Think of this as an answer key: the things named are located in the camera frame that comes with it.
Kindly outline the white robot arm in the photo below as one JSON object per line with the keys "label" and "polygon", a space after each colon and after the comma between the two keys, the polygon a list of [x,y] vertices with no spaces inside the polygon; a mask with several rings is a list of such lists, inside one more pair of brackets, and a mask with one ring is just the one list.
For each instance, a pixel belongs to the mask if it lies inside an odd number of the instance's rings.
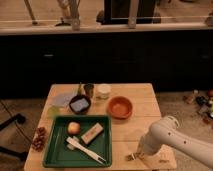
{"label": "white robot arm", "polygon": [[165,116],[153,122],[138,143],[140,157],[155,155],[163,145],[167,145],[213,169],[213,144],[187,136],[177,130],[178,120]]}

